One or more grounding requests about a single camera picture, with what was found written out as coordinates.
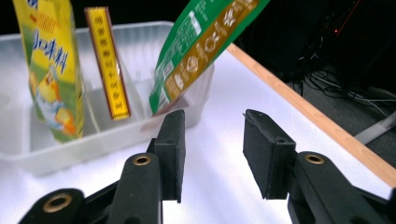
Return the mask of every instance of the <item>snack bag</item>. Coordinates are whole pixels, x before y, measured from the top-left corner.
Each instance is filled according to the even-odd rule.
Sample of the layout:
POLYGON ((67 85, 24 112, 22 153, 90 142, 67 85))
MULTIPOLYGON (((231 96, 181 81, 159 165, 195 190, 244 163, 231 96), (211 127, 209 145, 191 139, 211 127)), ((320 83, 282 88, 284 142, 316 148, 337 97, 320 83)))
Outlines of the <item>snack bag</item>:
POLYGON ((84 111, 75 24, 67 0, 13 0, 39 119, 66 142, 82 136, 84 111))
POLYGON ((154 72, 152 113, 177 98, 259 15, 269 0, 191 0, 165 40, 154 72))

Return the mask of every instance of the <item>white table surface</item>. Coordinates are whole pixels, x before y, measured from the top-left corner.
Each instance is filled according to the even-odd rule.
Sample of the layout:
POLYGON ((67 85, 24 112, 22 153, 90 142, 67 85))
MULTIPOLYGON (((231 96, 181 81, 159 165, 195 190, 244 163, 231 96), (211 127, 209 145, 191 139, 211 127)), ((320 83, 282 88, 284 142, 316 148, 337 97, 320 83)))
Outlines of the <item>white table surface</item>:
MULTIPOLYGON (((356 187, 383 198, 391 188, 251 73, 228 51, 216 60, 201 120, 186 130, 181 204, 163 203, 163 223, 291 223, 287 201, 262 199, 242 153, 246 109, 268 114, 297 142, 297 151, 329 157, 356 187)), ((91 195, 115 182, 125 160, 149 141, 58 172, 34 176, 0 162, 0 223, 16 223, 45 194, 81 189, 91 195)))

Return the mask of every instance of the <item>transparent plastic container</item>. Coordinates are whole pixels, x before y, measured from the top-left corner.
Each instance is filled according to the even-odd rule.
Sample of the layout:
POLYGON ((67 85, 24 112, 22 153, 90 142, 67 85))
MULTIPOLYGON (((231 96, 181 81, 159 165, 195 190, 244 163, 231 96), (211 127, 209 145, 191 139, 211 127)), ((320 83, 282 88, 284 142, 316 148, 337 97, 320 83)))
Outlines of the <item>transparent plastic container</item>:
MULTIPOLYGON (((107 109, 89 31, 77 30, 84 79, 84 136, 64 144, 55 141, 47 125, 36 118, 21 37, 0 36, 0 160, 43 175, 156 137, 165 115, 152 117, 149 94, 158 55, 172 26, 167 21, 113 26, 133 109, 130 118, 117 121, 107 109)), ((213 73, 212 64, 172 109, 184 109, 187 128, 201 117, 213 73)))

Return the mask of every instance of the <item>packaging label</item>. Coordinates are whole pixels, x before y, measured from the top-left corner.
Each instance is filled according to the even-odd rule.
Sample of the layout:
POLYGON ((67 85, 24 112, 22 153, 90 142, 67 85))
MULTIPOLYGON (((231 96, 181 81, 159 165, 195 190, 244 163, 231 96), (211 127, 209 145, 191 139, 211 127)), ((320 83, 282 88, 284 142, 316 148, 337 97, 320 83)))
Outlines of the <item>packaging label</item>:
POLYGON ((149 98, 153 114, 182 95, 267 3, 192 0, 175 22, 160 53, 156 83, 149 98))
POLYGON ((124 90, 121 66, 114 47, 108 9, 106 7, 90 7, 85 10, 85 13, 90 26, 111 118, 129 118, 131 112, 124 90))
POLYGON ((40 119, 54 138, 82 137, 84 111, 73 10, 64 0, 14 0, 40 119))

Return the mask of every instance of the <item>green snack package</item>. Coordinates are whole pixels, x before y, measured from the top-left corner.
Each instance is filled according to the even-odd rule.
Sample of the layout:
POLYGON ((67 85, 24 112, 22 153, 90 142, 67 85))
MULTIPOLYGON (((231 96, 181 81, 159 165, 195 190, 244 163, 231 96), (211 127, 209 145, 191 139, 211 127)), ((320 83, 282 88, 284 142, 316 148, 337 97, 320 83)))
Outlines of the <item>green snack package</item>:
POLYGON ((168 110, 259 15, 269 0, 191 0, 166 38, 149 103, 168 110))

